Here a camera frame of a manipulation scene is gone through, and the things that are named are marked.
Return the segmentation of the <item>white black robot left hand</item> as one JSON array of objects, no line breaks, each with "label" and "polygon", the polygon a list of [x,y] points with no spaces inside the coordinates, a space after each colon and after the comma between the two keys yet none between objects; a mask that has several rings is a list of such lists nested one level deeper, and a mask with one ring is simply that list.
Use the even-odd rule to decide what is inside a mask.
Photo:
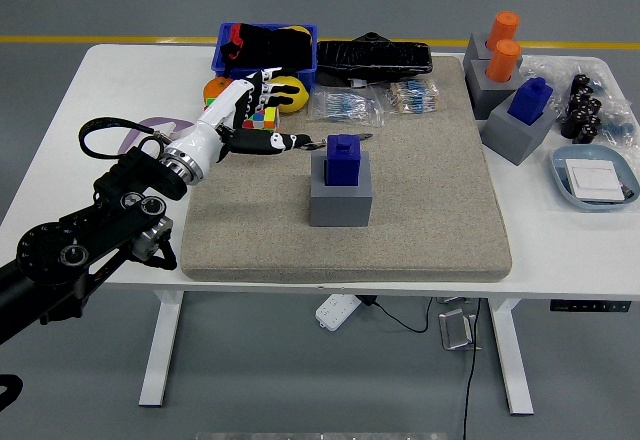
[{"label": "white black robot left hand", "polygon": [[232,81],[198,118],[193,128],[173,141],[160,155],[161,164],[177,173],[188,185],[206,178],[212,165],[229,153],[275,155],[292,149],[315,149],[306,134],[283,134],[245,129],[243,123],[266,107],[290,104],[296,86],[274,83],[276,77],[292,71],[281,67],[256,71]]}]

